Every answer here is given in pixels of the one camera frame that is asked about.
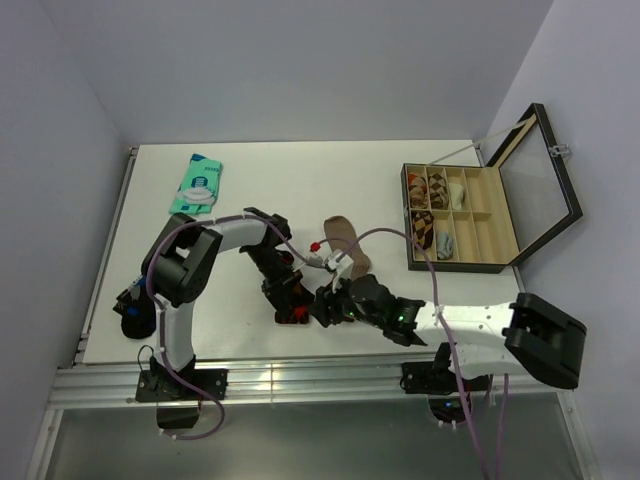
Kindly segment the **black red yellow argyle sock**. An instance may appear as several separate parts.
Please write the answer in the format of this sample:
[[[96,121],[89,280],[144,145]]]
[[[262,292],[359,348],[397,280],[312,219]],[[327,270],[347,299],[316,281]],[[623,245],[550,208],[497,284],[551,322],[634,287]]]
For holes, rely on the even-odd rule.
[[[302,272],[293,268],[294,256],[284,250],[276,253],[285,271],[276,284],[275,321],[282,325],[306,325],[310,321],[309,307],[314,295],[302,284]]]

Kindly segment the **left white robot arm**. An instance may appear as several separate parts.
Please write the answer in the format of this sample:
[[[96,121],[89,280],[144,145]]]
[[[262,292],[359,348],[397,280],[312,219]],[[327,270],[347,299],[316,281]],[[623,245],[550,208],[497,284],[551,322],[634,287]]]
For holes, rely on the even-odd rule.
[[[147,295],[156,307],[157,347],[150,368],[170,398],[183,399],[194,389],[193,311],[218,254],[237,250],[249,256],[263,276],[261,291],[278,324],[309,322],[314,295],[293,267],[294,252],[278,248],[291,238],[285,217],[254,207],[217,222],[184,213],[170,217],[142,264]]]

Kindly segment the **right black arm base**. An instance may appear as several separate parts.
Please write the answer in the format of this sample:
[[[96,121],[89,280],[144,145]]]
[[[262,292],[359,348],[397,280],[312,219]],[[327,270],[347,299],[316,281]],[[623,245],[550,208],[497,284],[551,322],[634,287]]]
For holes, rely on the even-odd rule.
[[[466,423],[463,401],[473,413],[472,394],[483,392],[482,404],[489,401],[493,377],[479,376],[462,380],[463,395],[457,388],[455,374],[434,362],[405,362],[401,364],[400,388],[408,395],[425,395],[432,416],[440,428],[455,429]]]

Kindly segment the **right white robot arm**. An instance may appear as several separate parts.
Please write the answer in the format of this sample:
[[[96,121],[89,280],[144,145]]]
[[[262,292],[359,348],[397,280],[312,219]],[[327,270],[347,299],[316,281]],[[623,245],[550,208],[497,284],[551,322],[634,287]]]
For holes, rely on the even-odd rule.
[[[496,305],[435,305],[395,296],[368,274],[319,288],[309,312],[323,327],[357,321],[404,347],[447,345],[450,355],[432,368],[446,390],[465,379],[524,373],[556,389],[579,385],[587,328],[533,293]]]

